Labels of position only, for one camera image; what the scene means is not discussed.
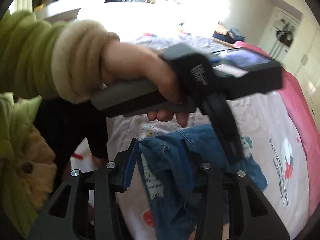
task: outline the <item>hand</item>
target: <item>hand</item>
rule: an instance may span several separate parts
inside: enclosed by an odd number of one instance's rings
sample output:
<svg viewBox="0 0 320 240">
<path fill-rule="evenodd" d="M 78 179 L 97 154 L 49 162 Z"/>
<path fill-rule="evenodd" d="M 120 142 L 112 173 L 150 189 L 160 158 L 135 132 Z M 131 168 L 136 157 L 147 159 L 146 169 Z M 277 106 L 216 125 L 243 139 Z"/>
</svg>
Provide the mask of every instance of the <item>hand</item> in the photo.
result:
<svg viewBox="0 0 320 240">
<path fill-rule="evenodd" d="M 116 40 L 108 42 L 102 53 L 100 74 L 106 85 L 118 80 L 146 77 L 168 101 L 181 101 L 179 83 L 174 71 L 150 48 Z M 176 113 L 181 127 L 188 125 L 188 117 L 189 113 Z M 149 112 L 148 118 L 150 121 L 170 121 L 173 113 L 167 110 Z"/>
</svg>

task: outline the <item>black clamp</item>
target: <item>black clamp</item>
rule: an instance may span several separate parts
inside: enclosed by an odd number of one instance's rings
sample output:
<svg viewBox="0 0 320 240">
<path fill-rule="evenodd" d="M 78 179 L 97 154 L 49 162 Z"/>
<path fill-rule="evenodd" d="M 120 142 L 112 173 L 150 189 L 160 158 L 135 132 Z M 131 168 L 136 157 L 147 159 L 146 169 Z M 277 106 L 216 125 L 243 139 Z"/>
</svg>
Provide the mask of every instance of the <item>black clamp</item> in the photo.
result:
<svg viewBox="0 0 320 240">
<path fill-rule="evenodd" d="M 223 173 L 203 157 L 188 149 L 194 175 L 194 193 L 203 193 L 202 212 L 195 240 L 222 239 L 223 191 L 228 192 L 229 239 L 233 240 L 289 240 L 284 224 L 265 195 L 244 171 Z"/>
<path fill-rule="evenodd" d="M 33 225 L 28 240 L 121 240 L 115 192 L 130 186 L 139 142 L 96 171 L 73 170 L 49 199 Z M 89 190 L 94 190 L 94 235 L 88 231 Z"/>
</svg>

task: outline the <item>door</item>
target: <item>door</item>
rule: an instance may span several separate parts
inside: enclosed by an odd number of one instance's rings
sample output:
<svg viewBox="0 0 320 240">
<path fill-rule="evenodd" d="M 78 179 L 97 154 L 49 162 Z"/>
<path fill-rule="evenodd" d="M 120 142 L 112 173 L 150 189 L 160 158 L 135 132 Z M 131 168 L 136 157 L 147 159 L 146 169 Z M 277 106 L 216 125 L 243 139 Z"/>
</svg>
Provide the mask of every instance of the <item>door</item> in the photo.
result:
<svg viewBox="0 0 320 240">
<path fill-rule="evenodd" d="M 283 61 L 284 68 L 293 75 L 302 67 L 302 62 L 304 62 L 315 39 L 316 30 L 316 27 L 307 18 L 302 18 L 300 28 Z"/>
<path fill-rule="evenodd" d="M 259 47 L 267 52 L 273 59 L 283 62 L 290 50 L 290 46 L 299 31 L 299 22 L 286 11 L 275 7 L 268 26 L 265 28 L 263 36 L 259 42 Z"/>
</svg>

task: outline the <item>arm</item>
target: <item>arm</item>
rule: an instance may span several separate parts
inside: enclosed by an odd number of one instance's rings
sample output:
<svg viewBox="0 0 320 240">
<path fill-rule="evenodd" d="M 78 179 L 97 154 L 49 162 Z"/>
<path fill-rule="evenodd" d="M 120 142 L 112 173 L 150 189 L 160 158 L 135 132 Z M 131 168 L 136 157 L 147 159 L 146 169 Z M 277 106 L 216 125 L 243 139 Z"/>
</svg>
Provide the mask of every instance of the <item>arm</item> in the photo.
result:
<svg viewBox="0 0 320 240">
<path fill-rule="evenodd" d="M 103 86 L 100 55 L 109 39 L 118 36 L 98 22 L 51 25 L 27 11 L 7 12 L 0 22 L 0 93 L 84 102 Z"/>
</svg>

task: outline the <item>pink blanket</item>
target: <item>pink blanket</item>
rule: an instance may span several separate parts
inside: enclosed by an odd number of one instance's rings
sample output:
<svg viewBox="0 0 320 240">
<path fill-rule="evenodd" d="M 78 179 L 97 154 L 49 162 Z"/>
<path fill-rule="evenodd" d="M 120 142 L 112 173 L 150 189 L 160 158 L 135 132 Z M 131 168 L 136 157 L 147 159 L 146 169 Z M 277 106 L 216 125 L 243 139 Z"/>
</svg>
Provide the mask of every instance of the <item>pink blanket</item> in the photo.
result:
<svg viewBox="0 0 320 240">
<path fill-rule="evenodd" d="M 262 49 L 244 42 L 236 42 L 235 47 L 248 48 L 268 56 Z M 279 93 L 288 115 L 300 134 L 306 153 L 309 175 L 309 214 L 311 215 L 320 202 L 320 133 L 297 79 L 285 70 L 282 72 L 282 77 L 283 89 L 279 90 Z"/>
</svg>

